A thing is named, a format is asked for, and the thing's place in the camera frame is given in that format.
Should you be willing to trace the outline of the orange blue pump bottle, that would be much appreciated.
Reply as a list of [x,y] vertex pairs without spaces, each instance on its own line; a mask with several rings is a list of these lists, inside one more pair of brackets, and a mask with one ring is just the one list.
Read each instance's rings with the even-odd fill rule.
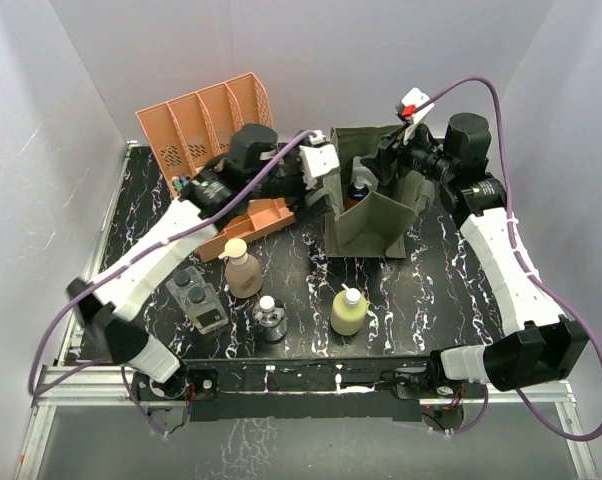
[[347,202],[345,203],[346,208],[352,208],[354,205],[362,201],[368,194],[369,187],[366,180],[356,180],[348,187],[346,197]]

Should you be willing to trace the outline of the green canvas bag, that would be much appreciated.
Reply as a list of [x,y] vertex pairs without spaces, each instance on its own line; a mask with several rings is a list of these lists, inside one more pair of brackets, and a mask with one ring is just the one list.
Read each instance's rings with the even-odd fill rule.
[[395,125],[383,127],[334,127],[340,170],[324,177],[333,210],[325,214],[324,244],[329,257],[404,258],[406,232],[434,202],[435,186],[412,171],[389,187],[378,186],[352,208],[345,206],[351,184],[352,159],[376,151],[382,137]]

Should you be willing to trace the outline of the brown pump bottle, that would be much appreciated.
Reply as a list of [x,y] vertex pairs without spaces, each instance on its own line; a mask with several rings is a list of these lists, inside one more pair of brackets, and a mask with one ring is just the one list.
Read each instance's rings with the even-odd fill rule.
[[262,289],[261,264],[248,252],[247,243],[243,239],[228,240],[218,258],[226,261],[225,280],[235,298],[246,299]]

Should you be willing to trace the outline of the yellow round pump bottle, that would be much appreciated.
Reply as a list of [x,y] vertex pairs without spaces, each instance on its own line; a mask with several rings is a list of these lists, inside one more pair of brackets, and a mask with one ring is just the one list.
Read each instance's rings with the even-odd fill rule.
[[342,336],[355,335],[362,328],[367,310],[368,301],[361,291],[343,284],[332,303],[331,328]]

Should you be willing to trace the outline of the small silver cap bottle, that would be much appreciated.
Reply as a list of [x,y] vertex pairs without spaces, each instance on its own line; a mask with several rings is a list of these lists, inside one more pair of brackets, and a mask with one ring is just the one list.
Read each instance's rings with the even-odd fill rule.
[[263,295],[252,310],[252,317],[263,341],[276,343],[287,334],[287,319],[283,303]]

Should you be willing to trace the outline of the clear twin bottle pack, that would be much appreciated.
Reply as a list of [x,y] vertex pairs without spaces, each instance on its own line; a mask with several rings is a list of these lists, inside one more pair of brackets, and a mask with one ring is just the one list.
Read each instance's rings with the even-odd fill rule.
[[200,334],[212,333],[229,323],[216,291],[194,267],[176,270],[166,286]]

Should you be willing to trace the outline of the white rectangular bottle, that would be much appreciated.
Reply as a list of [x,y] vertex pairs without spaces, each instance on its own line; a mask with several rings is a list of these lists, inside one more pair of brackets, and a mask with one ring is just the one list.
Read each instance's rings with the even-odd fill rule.
[[379,180],[362,164],[361,156],[354,156],[352,159],[351,183],[365,183],[370,191],[378,189]]

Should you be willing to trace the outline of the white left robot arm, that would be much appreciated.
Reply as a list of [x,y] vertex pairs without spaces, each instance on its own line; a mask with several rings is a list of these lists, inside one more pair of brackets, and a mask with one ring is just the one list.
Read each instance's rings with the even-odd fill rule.
[[106,358],[145,375],[163,397],[181,396],[188,383],[186,366],[156,336],[134,325],[135,317],[169,274],[246,212],[250,201],[284,198],[294,212],[324,212],[326,197],[312,196],[331,170],[329,145],[319,130],[279,144],[271,128],[244,125],[229,151],[187,182],[119,260],[90,280],[75,278],[67,287],[69,307]]

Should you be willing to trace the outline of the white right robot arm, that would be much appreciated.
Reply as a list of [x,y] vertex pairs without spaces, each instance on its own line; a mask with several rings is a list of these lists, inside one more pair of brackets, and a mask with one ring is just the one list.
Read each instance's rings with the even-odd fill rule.
[[506,189],[487,170],[490,143],[484,117],[458,113],[441,140],[423,124],[405,124],[384,135],[376,152],[362,160],[383,186],[412,172],[438,183],[441,203],[470,244],[496,299],[501,340],[431,353],[426,381],[441,397],[452,395],[463,381],[509,391],[563,380],[588,343],[583,327],[568,319],[533,284],[532,270],[517,261],[523,249],[510,243],[514,222],[506,212]]

